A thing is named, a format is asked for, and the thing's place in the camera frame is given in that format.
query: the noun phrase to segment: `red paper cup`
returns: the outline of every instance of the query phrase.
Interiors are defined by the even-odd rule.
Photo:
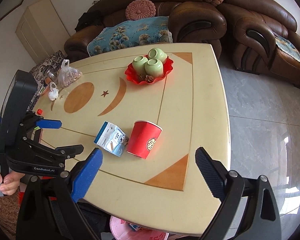
[[[146,159],[162,128],[149,121],[136,121],[128,141],[127,152]]]

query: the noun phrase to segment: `gray tile floor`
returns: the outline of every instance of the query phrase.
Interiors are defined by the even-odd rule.
[[[235,71],[226,54],[218,62],[230,115],[231,169],[269,178],[287,240],[300,224],[300,89]],[[225,239],[235,234],[245,203],[243,198]]]

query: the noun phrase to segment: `metal bolt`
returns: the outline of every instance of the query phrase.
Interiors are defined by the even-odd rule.
[[[265,175],[261,175],[261,176],[260,176],[260,179],[261,179],[263,182],[267,182],[267,181],[268,181],[268,178],[267,178]]]
[[[60,177],[62,177],[62,178],[66,178],[68,176],[69,176],[69,171],[63,171],[60,173]]]
[[[229,171],[229,175],[231,176],[231,177],[233,177],[233,178],[236,178],[236,177],[238,177],[238,173],[236,172],[236,171]]]
[[[32,182],[36,182],[38,180],[38,177],[37,176],[32,176],[31,179],[30,179]]]

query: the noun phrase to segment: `table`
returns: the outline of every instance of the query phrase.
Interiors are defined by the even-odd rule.
[[[138,86],[124,71],[153,47],[174,61],[173,71],[153,85]],[[35,110],[62,121],[59,130],[44,130],[49,147],[82,144],[84,152],[66,161],[70,170],[85,160],[104,121],[131,134],[136,120],[163,128],[146,160],[124,152],[103,151],[103,164],[85,200],[123,220],[170,233],[199,236],[220,201],[198,170],[195,150],[203,146],[230,168],[230,127],[226,95],[211,45],[155,44],[121,49],[71,64],[82,77],[51,102],[42,96]]]

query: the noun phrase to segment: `red plate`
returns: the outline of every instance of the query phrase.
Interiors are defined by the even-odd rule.
[[[153,83],[156,83],[164,79],[173,70],[172,63],[173,60],[168,57],[166,63],[163,64],[163,76],[160,78],[155,78],[154,81],[151,83],[148,83],[147,81],[139,80],[136,71],[132,67],[132,63],[129,64],[127,70],[124,73],[127,75],[127,80],[135,83],[136,85],[143,85],[143,84],[151,85]]]

